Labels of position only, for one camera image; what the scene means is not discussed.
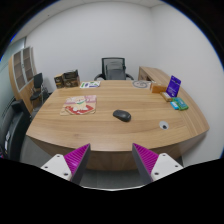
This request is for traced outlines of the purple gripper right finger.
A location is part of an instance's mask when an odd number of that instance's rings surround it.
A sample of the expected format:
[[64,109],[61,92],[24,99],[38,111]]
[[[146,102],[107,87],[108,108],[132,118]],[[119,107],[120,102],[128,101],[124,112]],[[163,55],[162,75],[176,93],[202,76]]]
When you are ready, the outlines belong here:
[[168,154],[157,154],[136,143],[132,145],[132,154],[144,184],[182,169],[182,166]]

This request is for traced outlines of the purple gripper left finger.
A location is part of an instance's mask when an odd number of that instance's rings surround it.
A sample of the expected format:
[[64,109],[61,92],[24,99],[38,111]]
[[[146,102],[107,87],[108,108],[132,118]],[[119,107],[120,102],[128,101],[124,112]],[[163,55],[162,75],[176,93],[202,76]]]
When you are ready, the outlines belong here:
[[56,154],[42,169],[79,185],[88,163],[91,146],[86,144],[66,155]]

